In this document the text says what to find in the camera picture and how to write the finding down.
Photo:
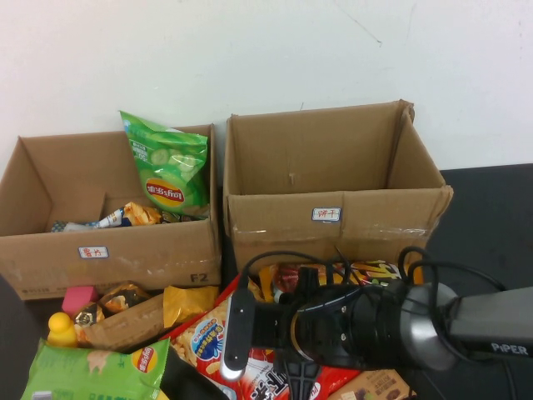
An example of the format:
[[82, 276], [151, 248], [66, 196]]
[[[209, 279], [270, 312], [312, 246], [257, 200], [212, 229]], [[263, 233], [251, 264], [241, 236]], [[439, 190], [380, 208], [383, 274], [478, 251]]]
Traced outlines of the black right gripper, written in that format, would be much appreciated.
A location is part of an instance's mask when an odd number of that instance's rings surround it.
[[319, 312], [323, 310], [320, 270], [300, 268], [300, 292], [279, 303], [259, 302], [253, 320], [252, 346], [273, 351], [276, 369], [284, 369], [291, 400], [309, 400], [321, 374]]

